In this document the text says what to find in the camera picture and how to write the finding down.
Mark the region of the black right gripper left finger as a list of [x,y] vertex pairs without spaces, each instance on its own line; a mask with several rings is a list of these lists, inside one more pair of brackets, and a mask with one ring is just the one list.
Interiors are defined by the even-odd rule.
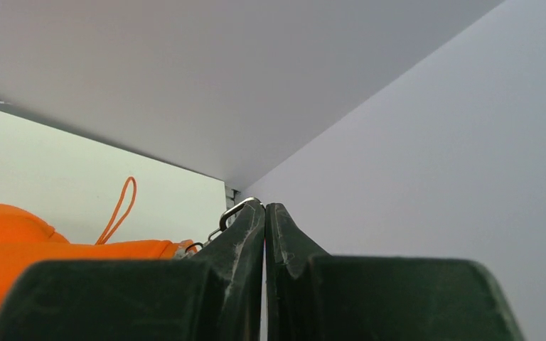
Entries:
[[193,256],[43,261],[0,309],[0,340],[258,340],[265,210],[244,201]]

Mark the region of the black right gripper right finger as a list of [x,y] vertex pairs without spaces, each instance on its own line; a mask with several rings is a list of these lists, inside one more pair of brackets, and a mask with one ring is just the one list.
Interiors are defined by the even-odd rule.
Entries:
[[266,209],[270,340],[522,340],[499,282],[463,259],[334,256]]

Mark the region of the orange zip-up jacket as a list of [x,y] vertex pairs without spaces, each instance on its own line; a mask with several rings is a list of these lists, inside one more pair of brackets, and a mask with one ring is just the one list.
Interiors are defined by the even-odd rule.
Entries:
[[193,256],[235,220],[225,211],[206,242],[141,240],[111,242],[129,214],[117,205],[105,230],[93,244],[73,244],[42,219],[14,206],[0,204],[0,309],[22,274],[43,261],[153,261]]

